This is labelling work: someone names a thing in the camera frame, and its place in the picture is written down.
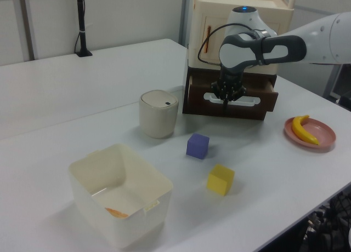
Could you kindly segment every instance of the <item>canister lid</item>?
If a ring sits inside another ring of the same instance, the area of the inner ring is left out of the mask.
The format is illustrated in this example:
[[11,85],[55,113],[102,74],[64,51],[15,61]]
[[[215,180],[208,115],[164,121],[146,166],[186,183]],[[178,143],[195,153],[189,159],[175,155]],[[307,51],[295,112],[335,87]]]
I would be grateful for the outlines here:
[[152,90],[141,96],[148,105],[157,108],[165,108],[177,103],[177,98],[164,90]]

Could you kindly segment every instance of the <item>white canister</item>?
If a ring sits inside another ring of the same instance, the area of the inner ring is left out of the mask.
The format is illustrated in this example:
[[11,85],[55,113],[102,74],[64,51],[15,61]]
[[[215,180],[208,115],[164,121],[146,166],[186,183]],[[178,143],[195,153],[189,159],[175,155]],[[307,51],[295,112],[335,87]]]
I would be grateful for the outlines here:
[[152,90],[139,99],[139,123],[143,132],[153,138],[171,135],[176,125],[178,99],[164,90]]

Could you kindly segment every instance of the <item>black pole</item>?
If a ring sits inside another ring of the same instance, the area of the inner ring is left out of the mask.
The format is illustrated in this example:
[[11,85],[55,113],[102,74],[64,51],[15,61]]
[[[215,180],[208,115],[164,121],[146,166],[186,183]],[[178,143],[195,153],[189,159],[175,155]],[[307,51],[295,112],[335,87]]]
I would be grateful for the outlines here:
[[86,26],[84,23],[84,1],[77,0],[78,3],[78,20],[79,20],[79,31],[80,31],[80,39],[81,39],[81,51],[77,52],[79,57],[84,56],[92,56],[93,54],[87,49],[86,42]]

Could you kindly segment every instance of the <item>purple cube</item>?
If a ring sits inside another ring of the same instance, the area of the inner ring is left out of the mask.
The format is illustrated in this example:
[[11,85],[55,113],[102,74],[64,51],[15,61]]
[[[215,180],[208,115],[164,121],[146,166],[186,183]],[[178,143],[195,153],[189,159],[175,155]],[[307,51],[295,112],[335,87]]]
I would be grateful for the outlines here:
[[186,154],[198,159],[204,159],[208,151],[209,141],[209,137],[194,133],[188,140]]

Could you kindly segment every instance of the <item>white container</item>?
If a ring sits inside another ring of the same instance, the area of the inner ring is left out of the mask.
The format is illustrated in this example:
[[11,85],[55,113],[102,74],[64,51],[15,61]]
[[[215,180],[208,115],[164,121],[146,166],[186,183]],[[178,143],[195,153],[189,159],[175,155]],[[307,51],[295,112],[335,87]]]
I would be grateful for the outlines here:
[[69,177],[79,211],[113,247],[132,244],[165,220],[172,182],[126,145],[72,163]]
[[171,135],[178,113],[176,96],[163,91],[152,90],[139,99],[139,123],[145,134],[153,138]]

